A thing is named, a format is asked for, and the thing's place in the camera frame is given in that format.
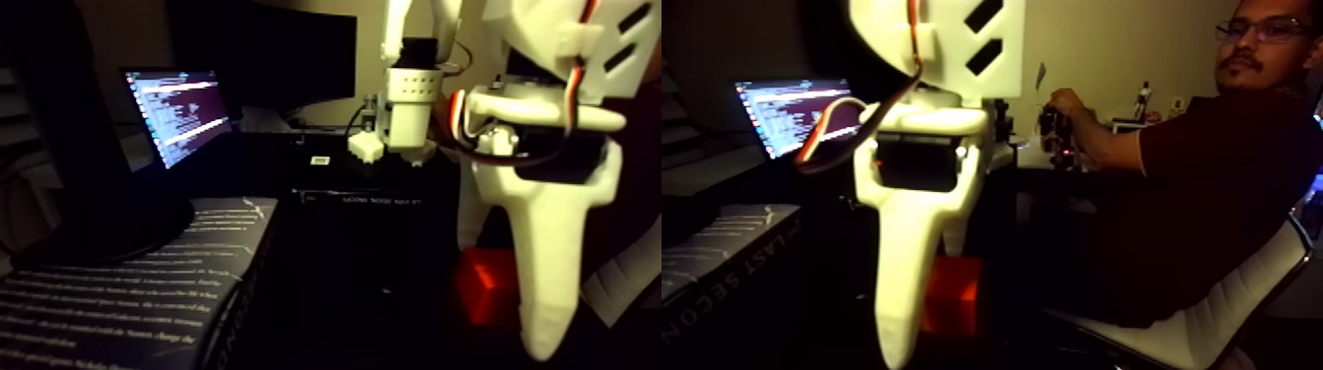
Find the person's hand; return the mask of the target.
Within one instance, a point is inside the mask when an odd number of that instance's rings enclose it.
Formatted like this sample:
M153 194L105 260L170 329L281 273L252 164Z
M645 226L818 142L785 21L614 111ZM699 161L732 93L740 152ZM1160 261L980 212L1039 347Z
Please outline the person's hand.
M1054 92L1050 92L1046 104L1050 104L1050 108L1056 108L1056 111L1072 120L1082 120L1082 115L1088 114L1088 108L1073 89L1054 90Z

